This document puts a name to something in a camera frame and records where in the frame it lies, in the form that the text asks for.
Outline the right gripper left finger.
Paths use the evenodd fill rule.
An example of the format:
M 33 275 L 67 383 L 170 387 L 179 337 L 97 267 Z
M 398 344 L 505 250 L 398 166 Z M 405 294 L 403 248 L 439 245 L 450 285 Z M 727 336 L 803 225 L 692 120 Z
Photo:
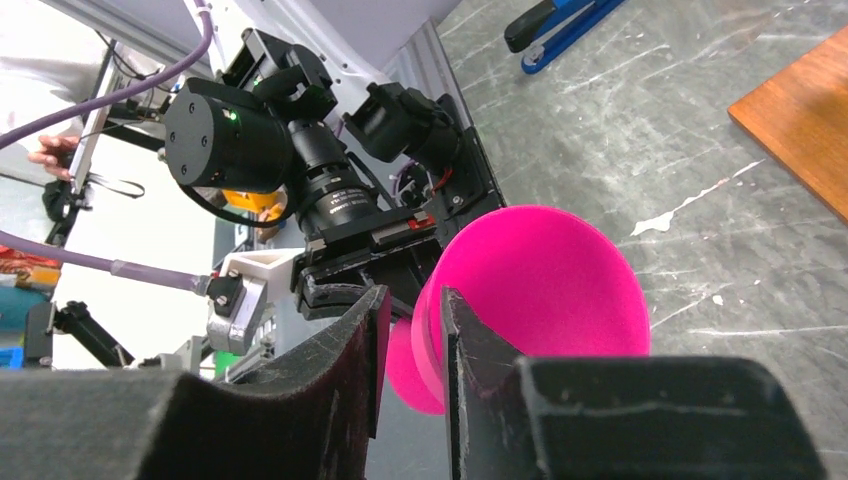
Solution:
M 1 374 L 5 479 L 361 479 L 387 287 L 237 383 L 154 369 Z

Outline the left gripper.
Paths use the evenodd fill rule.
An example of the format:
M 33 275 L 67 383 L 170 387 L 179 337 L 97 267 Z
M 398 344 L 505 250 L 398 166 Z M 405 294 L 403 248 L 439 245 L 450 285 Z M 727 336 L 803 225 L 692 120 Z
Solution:
M 294 260 L 291 291 L 305 318 L 339 317 L 383 285 L 394 318 L 412 316 L 443 251 L 435 220 L 422 209 L 382 210 L 353 174 L 318 177 L 295 213 L 305 250 Z

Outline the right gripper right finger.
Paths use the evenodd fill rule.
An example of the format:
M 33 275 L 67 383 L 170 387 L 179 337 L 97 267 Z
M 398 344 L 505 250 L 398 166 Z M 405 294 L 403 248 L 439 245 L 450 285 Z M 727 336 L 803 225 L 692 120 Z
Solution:
M 454 479 L 824 479 L 779 381 L 740 357 L 528 357 L 441 294 Z

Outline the magenta wine glass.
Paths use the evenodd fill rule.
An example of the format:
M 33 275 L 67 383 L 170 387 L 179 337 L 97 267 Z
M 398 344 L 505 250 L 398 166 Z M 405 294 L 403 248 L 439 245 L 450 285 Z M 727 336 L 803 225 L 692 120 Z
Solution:
M 442 415 L 441 291 L 528 356 L 646 356 L 650 315 L 623 253 L 578 216 L 519 205 L 483 215 L 443 251 L 390 334 L 386 374 L 410 408 Z

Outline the gold wire glass rack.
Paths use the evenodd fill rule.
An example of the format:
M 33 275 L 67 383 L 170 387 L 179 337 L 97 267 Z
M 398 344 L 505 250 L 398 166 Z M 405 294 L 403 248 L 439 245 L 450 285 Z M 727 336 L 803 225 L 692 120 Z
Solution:
M 729 106 L 732 121 L 847 220 L 847 29 Z

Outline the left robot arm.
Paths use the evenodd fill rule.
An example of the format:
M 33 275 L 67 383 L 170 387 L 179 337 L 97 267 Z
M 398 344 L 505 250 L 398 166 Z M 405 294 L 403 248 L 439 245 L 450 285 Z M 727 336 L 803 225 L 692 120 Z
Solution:
M 203 208 L 203 187 L 288 198 L 283 219 L 305 239 L 281 290 L 307 319 L 343 314 L 387 287 L 408 317 L 448 241 L 470 220 L 485 155 L 449 95 L 430 99 L 398 83 L 368 85 L 342 117 L 364 152 L 406 156 L 433 177 L 419 205 L 397 204 L 325 120 L 337 105 L 323 61 L 310 49 L 248 29 L 214 81 L 191 78 L 165 116 L 166 157 L 181 190 Z

